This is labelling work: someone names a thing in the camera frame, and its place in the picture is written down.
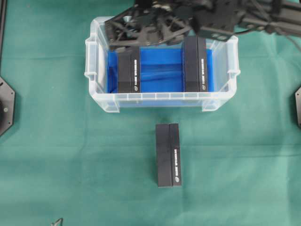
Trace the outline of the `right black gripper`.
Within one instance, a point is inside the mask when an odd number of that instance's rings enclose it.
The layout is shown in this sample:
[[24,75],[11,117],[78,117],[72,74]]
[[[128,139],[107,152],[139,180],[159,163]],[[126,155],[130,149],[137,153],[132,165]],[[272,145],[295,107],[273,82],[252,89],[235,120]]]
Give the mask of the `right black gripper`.
[[227,41],[245,14],[243,0],[136,0],[162,8],[158,18],[162,43],[181,43],[190,31],[214,40]]

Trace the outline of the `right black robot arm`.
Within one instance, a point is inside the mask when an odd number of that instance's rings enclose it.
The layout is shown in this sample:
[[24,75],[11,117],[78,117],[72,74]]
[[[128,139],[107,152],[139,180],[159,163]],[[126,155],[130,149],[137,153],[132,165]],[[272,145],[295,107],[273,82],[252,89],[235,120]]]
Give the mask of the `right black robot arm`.
[[301,34],[301,5],[288,0],[137,0],[105,22],[111,49],[175,45],[193,32],[226,42],[241,33]]

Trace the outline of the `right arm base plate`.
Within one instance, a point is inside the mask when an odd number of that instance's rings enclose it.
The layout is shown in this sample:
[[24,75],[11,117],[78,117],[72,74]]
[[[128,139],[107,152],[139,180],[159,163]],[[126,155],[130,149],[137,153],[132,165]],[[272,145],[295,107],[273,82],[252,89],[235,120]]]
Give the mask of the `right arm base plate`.
[[301,128],[301,87],[297,88],[289,97],[291,122]]

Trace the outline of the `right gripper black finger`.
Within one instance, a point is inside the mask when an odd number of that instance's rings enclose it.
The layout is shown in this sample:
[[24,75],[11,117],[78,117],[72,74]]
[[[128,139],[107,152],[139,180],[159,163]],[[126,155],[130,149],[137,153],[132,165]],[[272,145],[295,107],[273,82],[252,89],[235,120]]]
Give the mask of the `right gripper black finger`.
[[134,4],[105,21],[110,50],[162,44],[164,39],[158,18],[164,13],[164,9],[151,4]]

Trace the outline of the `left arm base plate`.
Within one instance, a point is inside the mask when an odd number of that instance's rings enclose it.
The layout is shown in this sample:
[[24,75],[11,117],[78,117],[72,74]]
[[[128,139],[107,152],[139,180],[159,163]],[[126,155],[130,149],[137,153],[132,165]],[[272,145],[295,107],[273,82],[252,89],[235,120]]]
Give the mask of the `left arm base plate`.
[[0,135],[14,123],[15,91],[0,78]]

